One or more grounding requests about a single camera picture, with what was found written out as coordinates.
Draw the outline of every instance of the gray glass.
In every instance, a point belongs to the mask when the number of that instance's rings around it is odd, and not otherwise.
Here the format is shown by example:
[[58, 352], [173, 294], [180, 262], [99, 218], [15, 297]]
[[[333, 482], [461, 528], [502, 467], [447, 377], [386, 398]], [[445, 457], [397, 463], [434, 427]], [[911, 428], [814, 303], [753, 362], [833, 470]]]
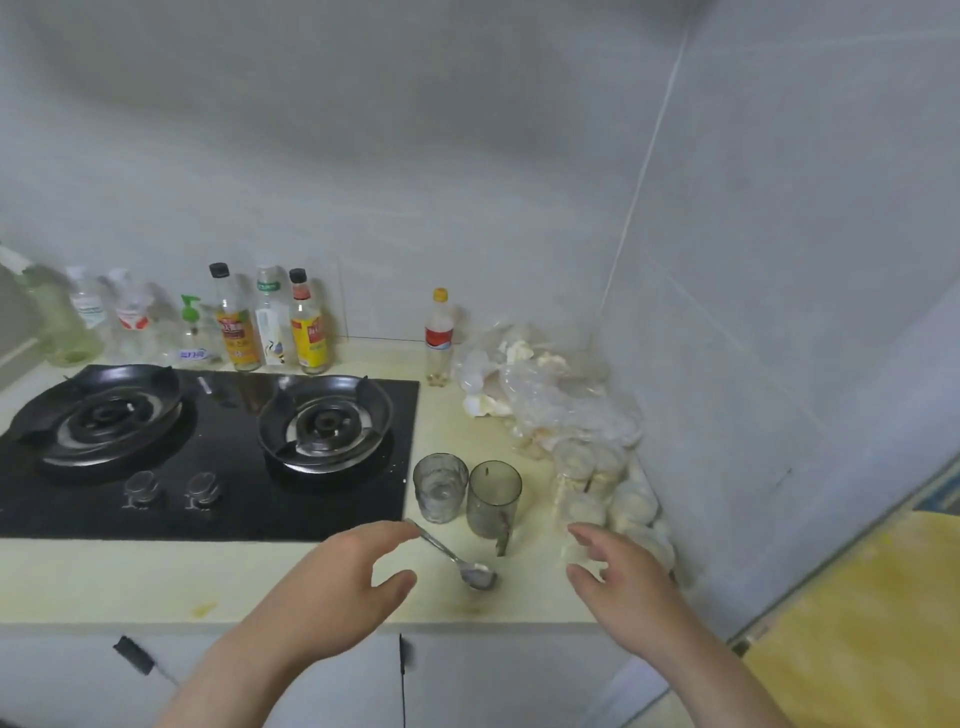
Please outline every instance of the gray glass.
[[447, 452], [424, 457], [414, 468], [414, 493], [423, 517], [449, 523], [460, 513], [469, 471], [464, 461]]
[[484, 539], [509, 535], [522, 490], [520, 473], [512, 465], [499, 460], [480, 463], [470, 474], [467, 491], [470, 530]]

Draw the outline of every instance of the gas stove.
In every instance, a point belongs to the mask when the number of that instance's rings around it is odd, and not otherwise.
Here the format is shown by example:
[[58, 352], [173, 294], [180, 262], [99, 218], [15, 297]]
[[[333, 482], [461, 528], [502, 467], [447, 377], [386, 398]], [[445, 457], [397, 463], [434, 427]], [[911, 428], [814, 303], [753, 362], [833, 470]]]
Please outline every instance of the gas stove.
[[317, 542], [399, 521], [419, 389], [87, 367], [0, 436], [0, 538]]

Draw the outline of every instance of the plastic bag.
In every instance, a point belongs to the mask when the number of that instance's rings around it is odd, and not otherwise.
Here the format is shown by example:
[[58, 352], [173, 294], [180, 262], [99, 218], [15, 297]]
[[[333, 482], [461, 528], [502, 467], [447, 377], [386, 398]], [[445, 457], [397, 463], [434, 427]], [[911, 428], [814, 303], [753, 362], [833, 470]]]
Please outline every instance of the plastic bag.
[[469, 414], [512, 414], [548, 450], [568, 437], [624, 448], [640, 438], [639, 409], [609, 396], [603, 358], [565, 351], [532, 325], [499, 324], [472, 337], [454, 354], [451, 372], [468, 394]]

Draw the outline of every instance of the cabinet door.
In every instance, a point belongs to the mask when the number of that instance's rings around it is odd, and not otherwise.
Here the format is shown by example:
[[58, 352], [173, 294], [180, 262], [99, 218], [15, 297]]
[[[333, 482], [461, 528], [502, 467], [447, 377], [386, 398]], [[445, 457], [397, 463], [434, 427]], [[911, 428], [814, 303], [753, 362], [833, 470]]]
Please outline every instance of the cabinet door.
[[[131, 636], [181, 682], [216, 639]], [[317, 663], [290, 686], [267, 720], [267, 728], [314, 726], [403, 728], [399, 635], [373, 635], [350, 652]]]
[[404, 634], [407, 728], [566, 728], [629, 655], [598, 630]]
[[0, 720], [21, 728], [150, 728], [174, 688], [98, 636], [0, 636]]

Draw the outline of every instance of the left hand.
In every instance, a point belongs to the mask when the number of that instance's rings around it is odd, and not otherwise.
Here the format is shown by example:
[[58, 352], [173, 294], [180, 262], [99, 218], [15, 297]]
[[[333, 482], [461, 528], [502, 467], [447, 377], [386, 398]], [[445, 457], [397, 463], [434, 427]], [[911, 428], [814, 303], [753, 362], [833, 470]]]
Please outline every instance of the left hand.
[[294, 566], [235, 628], [235, 639], [286, 666], [306, 669], [367, 638], [417, 583], [400, 571], [378, 587], [373, 564], [419, 536], [411, 523], [381, 521], [331, 536]]

